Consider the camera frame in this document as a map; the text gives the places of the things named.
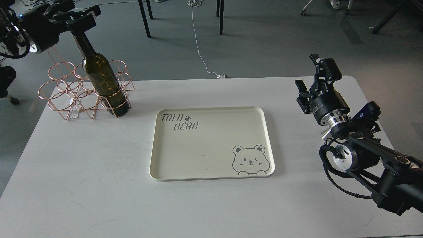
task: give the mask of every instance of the black table leg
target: black table leg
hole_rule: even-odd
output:
[[[225,0],[220,0],[220,35],[223,35],[223,4]]]
[[[147,9],[148,9],[148,14],[150,15],[150,19],[153,19],[153,12],[151,11],[150,0],[147,0]]]
[[[380,29],[382,29],[383,26],[385,26],[386,23],[388,23],[389,20],[391,20],[391,18],[404,6],[406,0],[402,0],[402,2],[396,6],[392,12],[390,12],[385,19],[383,19],[377,26],[376,28],[374,28],[371,33],[372,34],[377,34],[379,32]]]
[[[217,7],[216,7],[216,16],[217,17],[220,16],[219,8],[220,8],[220,0],[217,0]]]
[[[147,37],[151,38],[150,29],[148,28],[148,23],[147,23],[146,11],[144,10],[143,0],[138,0],[138,3],[140,4],[141,15],[143,16],[143,22],[144,22],[144,27],[146,28]]]

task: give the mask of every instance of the white tray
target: white tray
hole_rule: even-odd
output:
[[[166,109],[157,114],[150,163],[155,179],[266,177],[274,170],[261,108]]]

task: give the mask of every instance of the wine bottle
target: wine bottle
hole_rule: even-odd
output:
[[[109,61],[102,54],[94,51],[85,33],[74,38],[84,57],[82,67],[95,90],[102,97],[103,105],[112,115],[118,117],[125,115],[129,105]]]

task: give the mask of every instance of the chair wheel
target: chair wheel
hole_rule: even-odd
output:
[[[13,97],[10,99],[10,103],[13,105],[19,105],[20,102],[17,98]]]

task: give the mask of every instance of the bottle neck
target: bottle neck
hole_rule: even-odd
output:
[[[75,41],[78,45],[78,48],[81,52],[81,54],[84,57],[90,56],[90,55],[94,55],[96,52],[94,51],[93,47],[91,46],[91,43],[89,42],[87,36],[85,35],[85,33],[82,33],[79,36],[74,36]]]

